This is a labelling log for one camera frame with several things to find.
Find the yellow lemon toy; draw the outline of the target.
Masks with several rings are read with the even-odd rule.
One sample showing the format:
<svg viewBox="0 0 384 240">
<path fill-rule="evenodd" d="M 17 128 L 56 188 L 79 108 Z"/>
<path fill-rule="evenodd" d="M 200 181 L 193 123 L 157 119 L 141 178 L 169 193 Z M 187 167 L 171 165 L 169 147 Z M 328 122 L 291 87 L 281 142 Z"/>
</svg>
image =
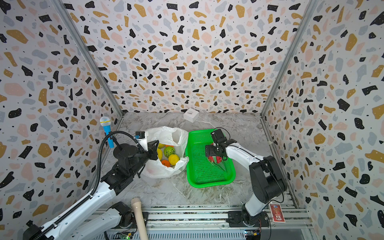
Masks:
<svg viewBox="0 0 384 240">
<path fill-rule="evenodd" d="M 180 157 L 176 154 L 172 154 L 168 157 L 168 161 L 170 162 L 171 166 L 175 166 L 179 160 Z"/>
</svg>

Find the pink dragon fruit toy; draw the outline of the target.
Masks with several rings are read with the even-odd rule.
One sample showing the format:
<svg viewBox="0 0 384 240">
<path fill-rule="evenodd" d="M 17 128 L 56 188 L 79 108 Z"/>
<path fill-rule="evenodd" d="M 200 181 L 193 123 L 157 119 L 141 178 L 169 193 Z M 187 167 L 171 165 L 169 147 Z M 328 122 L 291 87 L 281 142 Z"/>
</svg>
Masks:
<svg viewBox="0 0 384 240">
<path fill-rule="evenodd" d="M 221 165 L 223 163 L 223 159 L 220 156 L 209 156 L 208 160 L 215 165 Z"/>
</svg>

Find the red card tag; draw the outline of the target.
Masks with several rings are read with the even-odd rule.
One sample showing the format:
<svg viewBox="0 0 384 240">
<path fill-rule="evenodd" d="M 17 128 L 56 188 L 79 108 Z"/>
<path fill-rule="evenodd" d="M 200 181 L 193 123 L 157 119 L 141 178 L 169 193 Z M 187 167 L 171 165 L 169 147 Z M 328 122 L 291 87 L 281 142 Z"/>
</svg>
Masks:
<svg viewBox="0 0 384 240">
<path fill-rule="evenodd" d="M 285 223 L 286 222 L 281 204 L 270 203 L 269 207 L 270 207 L 270 211 L 271 211 L 274 223 Z"/>
</svg>

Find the white small box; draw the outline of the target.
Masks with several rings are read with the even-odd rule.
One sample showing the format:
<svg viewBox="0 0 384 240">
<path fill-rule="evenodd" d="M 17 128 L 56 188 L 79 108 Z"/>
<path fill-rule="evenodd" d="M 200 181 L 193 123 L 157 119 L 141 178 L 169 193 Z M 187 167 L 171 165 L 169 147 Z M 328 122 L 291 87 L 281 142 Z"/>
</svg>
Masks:
<svg viewBox="0 0 384 240">
<path fill-rule="evenodd" d="M 183 114 L 183 117 L 186 121 L 194 123 L 199 117 L 199 111 L 190 108 Z"/>
</svg>

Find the blue toy microphone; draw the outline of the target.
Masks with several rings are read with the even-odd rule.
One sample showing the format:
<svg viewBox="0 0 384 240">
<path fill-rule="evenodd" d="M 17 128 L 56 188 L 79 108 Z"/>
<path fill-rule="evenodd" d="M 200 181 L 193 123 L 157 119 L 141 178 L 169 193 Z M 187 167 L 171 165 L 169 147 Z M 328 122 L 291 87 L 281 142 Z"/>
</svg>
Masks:
<svg viewBox="0 0 384 240">
<path fill-rule="evenodd" d="M 108 135 L 112 131 L 111 123 L 112 123 L 112 121 L 111 121 L 111 119 L 109 117 L 101 117 L 100 118 L 100 124 L 103 127 L 106 135 Z M 113 139 L 111 137 L 108 138 L 108 144 L 109 144 L 109 147 L 111 149 L 113 149 L 115 147 L 114 146 L 114 141 L 113 141 Z"/>
</svg>

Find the green plastic basket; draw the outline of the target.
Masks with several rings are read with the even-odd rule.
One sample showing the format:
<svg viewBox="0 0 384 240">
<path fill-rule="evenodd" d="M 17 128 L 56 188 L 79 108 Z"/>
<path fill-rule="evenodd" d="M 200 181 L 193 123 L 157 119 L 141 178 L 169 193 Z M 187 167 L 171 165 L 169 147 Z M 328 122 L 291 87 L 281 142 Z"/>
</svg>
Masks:
<svg viewBox="0 0 384 240">
<path fill-rule="evenodd" d="M 206 157 L 205 146 L 211 145 L 212 129 L 189 132 L 186 156 L 187 179 L 194 188 L 207 188 L 228 185 L 235 180 L 236 170 L 231 159 L 223 161 L 218 166 Z"/>
</svg>

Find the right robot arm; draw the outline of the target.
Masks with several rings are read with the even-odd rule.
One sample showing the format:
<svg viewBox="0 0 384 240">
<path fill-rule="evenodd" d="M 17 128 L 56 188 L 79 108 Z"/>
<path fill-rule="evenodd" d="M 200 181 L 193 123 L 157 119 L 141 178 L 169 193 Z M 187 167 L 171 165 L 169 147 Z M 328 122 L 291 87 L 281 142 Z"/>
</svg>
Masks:
<svg viewBox="0 0 384 240">
<path fill-rule="evenodd" d="M 242 147 L 237 141 L 226 137 L 220 128 L 211 133 L 213 143 L 205 146 L 206 157 L 211 164 L 224 167 L 231 159 L 249 170 L 253 194 L 242 206 L 238 217 L 230 217 L 232 225 L 254 226 L 261 224 L 261 214 L 267 205 L 287 190 L 283 173 L 272 156 L 263 157 Z"/>
</svg>

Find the yellow banana toy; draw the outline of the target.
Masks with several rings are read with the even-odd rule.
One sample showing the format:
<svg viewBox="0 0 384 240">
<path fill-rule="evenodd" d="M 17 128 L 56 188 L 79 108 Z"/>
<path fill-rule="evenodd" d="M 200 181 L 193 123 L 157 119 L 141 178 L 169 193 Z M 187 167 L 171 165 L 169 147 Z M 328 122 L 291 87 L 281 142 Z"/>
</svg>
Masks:
<svg viewBox="0 0 384 240">
<path fill-rule="evenodd" d="M 161 161 L 163 159 L 163 149 L 165 148 L 164 144 L 159 144 L 157 148 L 158 158 Z"/>
</svg>

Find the metal base rail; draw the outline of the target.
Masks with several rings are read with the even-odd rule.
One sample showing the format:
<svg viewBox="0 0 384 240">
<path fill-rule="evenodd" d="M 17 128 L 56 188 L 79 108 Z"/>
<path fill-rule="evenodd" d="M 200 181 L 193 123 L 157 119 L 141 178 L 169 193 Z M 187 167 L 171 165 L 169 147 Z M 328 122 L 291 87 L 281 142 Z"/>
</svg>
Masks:
<svg viewBox="0 0 384 240">
<path fill-rule="evenodd" d="M 239 206 L 145 206 L 150 240 L 242 240 L 251 232 L 261 231 L 263 240 L 315 240 L 312 221 L 305 209 L 283 205 L 283 223 L 274 223 L 270 210 L 265 209 L 253 226 L 232 225 L 239 219 Z"/>
</svg>

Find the orange fruit toy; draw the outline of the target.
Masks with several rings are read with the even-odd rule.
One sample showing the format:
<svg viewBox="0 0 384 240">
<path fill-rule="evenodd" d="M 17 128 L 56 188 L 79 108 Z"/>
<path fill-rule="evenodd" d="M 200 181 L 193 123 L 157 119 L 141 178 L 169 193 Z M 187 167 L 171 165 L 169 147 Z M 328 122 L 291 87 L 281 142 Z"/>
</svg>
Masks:
<svg viewBox="0 0 384 240">
<path fill-rule="evenodd" d="M 169 168 L 171 167 L 171 164 L 168 160 L 161 160 L 161 163 L 162 163 L 162 165 L 164 165 L 166 167 L 169 167 Z"/>
</svg>

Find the green round fruit toy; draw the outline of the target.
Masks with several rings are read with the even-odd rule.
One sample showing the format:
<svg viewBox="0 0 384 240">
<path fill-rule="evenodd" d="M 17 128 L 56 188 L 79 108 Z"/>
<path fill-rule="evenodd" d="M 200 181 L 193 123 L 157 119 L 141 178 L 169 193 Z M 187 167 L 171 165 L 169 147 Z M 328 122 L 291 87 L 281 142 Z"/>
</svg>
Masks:
<svg viewBox="0 0 384 240">
<path fill-rule="evenodd" d="M 173 146 L 165 146 L 164 148 L 164 155 L 166 158 L 168 158 L 170 155 L 175 154 L 175 148 Z"/>
</svg>

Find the white plastic bag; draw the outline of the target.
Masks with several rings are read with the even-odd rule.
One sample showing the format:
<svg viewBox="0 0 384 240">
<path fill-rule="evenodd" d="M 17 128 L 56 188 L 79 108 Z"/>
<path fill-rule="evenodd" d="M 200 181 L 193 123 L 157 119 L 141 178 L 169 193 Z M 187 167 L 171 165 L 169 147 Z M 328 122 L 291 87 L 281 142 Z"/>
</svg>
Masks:
<svg viewBox="0 0 384 240">
<path fill-rule="evenodd" d="M 189 158 L 186 148 L 189 133 L 180 128 L 159 127 L 145 131 L 149 142 L 159 141 L 155 160 L 149 160 L 143 175 L 151 179 L 170 178 L 185 170 Z"/>
</svg>

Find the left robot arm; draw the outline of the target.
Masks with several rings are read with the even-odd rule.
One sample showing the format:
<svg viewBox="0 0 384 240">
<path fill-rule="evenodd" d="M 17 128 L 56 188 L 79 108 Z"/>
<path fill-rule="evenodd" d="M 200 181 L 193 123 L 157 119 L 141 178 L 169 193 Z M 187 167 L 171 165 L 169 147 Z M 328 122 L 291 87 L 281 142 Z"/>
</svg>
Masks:
<svg viewBox="0 0 384 240">
<path fill-rule="evenodd" d="M 132 208 L 122 202 L 110 207 L 104 214 L 86 223 L 96 210 L 120 194 L 135 177 L 139 177 L 149 160 L 158 159 L 159 141 L 136 145 L 121 144 L 114 150 L 117 163 L 103 177 L 97 176 L 94 188 L 62 214 L 39 227 L 29 224 L 23 233 L 24 240 L 85 240 L 114 228 L 137 226 L 138 218 Z"/>
</svg>

